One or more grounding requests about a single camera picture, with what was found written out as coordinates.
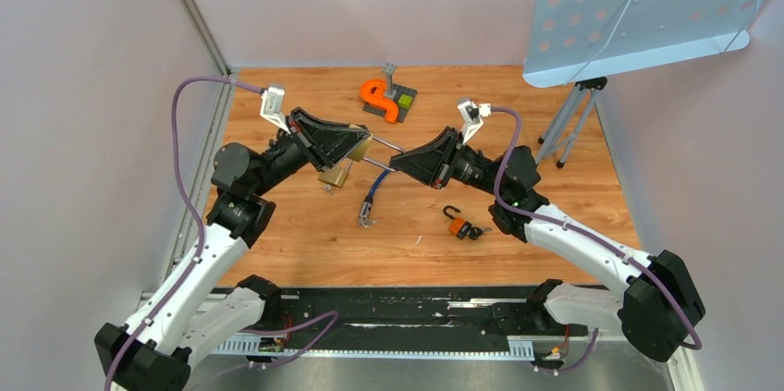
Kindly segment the large brass padlock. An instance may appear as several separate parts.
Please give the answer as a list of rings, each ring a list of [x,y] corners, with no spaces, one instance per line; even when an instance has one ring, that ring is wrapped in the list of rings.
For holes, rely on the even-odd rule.
[[[365,162],[365,163],[368,163],[370,165],[374,165],[376,167],[382,168],[383,170],[386,170],[386,171],[396,172],[396,169],[391,168],[388,165],[385,165],[383,163],[375,161],[374,159],[366,156],[368,150],[371,148],[371,146],[374,143],[381,144],[381,145],[383,145],[383,146],[385,146],[385,147],[387,147],[389,149],[392,149],[392,150],[396,151],[397,153],[404,153],[405,152],[405,150],[403,148],[397,146],[396,144],[393,144],[393,143],[391,143],[389,141],[383,140],[383,139],[381,139],[381,138],[379,138],[379,137],[377,137],[375,135],[371,135],[366,140],[362,141],[360,144],[358,144],[356,147],[354,147],[346,155],[346,158],[349,159],[352,162],[358,162],[358,163]]]

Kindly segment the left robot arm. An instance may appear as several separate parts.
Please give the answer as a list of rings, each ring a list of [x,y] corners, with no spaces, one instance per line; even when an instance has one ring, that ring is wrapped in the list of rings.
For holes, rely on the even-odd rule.
[[[196,241],[143,306],[122,325],[105,324],[96,334],[105,389],[181,390],[192,370],[239,330],[281,322],[276,287],[255,275],[208,312],[198,310],[267,228],[276,204],[263,195],[306,165],[319,172],[336,167],[373,135],[365,126],[325,121],[299,107],[260,116],[276,127],[268,148],[257,153],[231,142],[217,151],[217,198],[208,215],[195,216]]]

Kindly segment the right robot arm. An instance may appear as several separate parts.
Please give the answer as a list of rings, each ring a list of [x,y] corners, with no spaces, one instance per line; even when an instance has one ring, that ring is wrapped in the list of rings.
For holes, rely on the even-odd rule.
[[[701,348],[695,326],[705,307],[682,258],[670,250],[653,255],[625,246],[565,214],[535,191],[541,177],[528,146],[509,146],[490,159],[463,143],[456,129],[445,128],[432,141],[392,156],[389,164],[433,189],[457,180],[493,195],[488,212],[501,233],[555,253],[604,286],[543,283],[527,310],[536,331],[551,333],[562,324],[618,330],[659,362],[680,348]]]

